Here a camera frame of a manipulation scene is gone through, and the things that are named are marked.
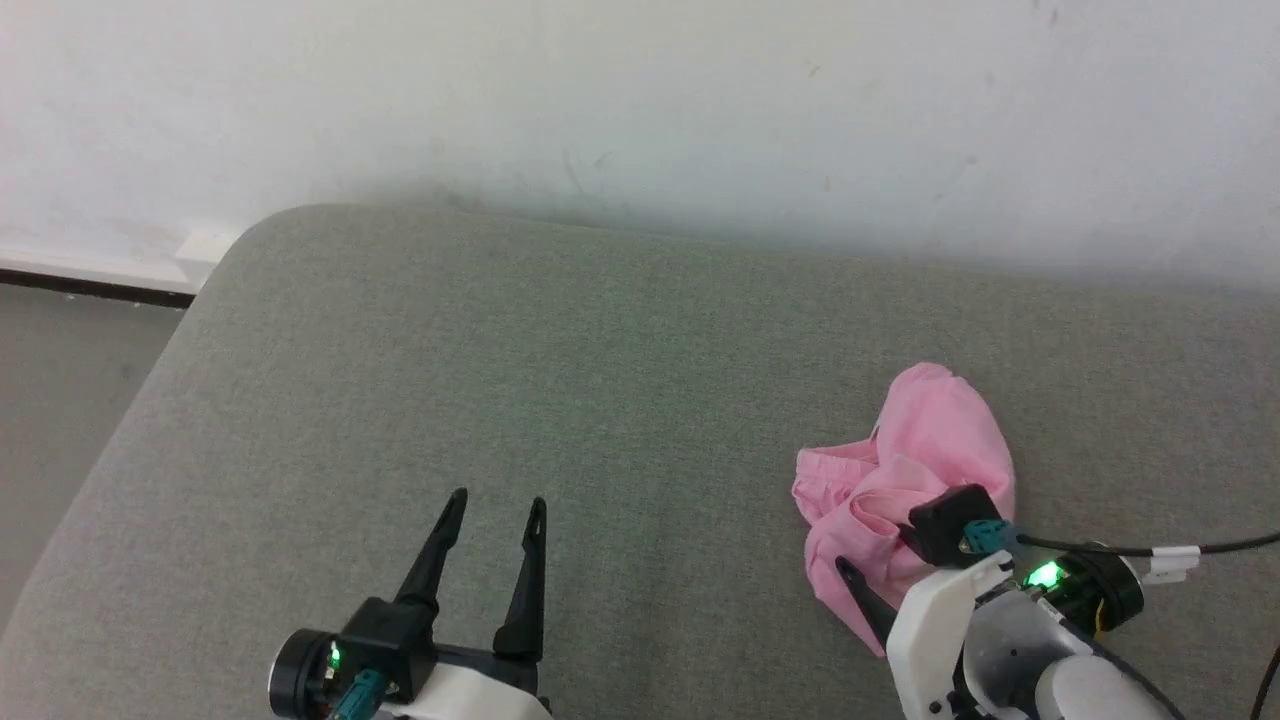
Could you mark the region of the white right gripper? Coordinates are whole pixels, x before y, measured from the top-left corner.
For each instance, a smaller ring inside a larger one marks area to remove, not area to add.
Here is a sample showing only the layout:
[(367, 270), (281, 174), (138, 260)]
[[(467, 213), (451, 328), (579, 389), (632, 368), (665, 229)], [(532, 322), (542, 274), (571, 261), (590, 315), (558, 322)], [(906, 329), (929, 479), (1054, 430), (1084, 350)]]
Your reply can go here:
[(886, 659), (906, 720), (954, 720), (948, 697), (968, 628), (983, 594), (1012, 575), (1005, 551), (964, 569), (938, 569), (918, 582), (897, 611), (845, 556), (836, 570)]

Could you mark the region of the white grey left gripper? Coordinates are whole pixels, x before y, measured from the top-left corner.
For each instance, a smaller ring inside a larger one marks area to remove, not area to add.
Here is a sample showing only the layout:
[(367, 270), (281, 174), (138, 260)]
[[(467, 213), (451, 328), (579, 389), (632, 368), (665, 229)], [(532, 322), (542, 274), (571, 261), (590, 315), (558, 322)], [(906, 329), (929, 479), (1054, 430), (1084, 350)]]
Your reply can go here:
[[(439, 614), (445, 560), (460, 538), (468, 492), (451, 493), (394, 601)], [(547, 502), (536, 497), (521, 539), (524, 561), (493, 652), (438, 647), (438, 662), (408, 705), (384, 703), (375, 720), (556, 720), (540, 697), (538, 662), (545, 637)]]

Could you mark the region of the pink garment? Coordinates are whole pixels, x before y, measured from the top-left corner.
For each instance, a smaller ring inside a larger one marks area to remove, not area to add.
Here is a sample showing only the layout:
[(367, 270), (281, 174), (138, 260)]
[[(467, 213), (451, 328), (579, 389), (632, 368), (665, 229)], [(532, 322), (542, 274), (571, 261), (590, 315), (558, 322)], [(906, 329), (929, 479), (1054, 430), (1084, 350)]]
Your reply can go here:
[(982, 486), (1015, 516), (1012, 459), (988, 404), (945, 366), (920, 363), (891, 383), (869, 437), (799, 451), (792, 496), (810, 529), (804, 570), (815, 597), (876, 656), (883, 647), (840, 578), (847, 559), (892, 607), (931, 568), (900, 534), (911, 509)]

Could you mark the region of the grey-green fabric sofa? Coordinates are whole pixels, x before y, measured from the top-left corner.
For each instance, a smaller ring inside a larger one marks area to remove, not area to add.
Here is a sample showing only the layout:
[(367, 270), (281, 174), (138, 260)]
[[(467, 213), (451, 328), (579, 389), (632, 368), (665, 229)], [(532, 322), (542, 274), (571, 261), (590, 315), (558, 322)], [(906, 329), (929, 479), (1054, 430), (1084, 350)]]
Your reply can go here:
[(436, 634), (490, 643), (541, 496), (558, 717), (902, 720), (790, 488), (920, 361), (992, 407), (1037, 536), (1280, 529), (1280, 296), (301, 208), (230, 249), (72, 502), (0, 720), (273, 720), (285, 638), (393, 594), (460, 487)]

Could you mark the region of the white wall baseboard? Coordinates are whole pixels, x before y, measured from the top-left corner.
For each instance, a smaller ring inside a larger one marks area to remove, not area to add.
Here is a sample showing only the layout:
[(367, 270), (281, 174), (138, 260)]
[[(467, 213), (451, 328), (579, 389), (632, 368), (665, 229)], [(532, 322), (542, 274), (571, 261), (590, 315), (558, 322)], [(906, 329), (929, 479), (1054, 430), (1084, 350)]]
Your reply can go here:
[(178, 305), (201, 291), (239, 237), (236, 232), (195, 231), (159, 260), (111, 260), (0, 249), (0, 270), (26, 275), (36, 284), (49, 284), (67, 295)]

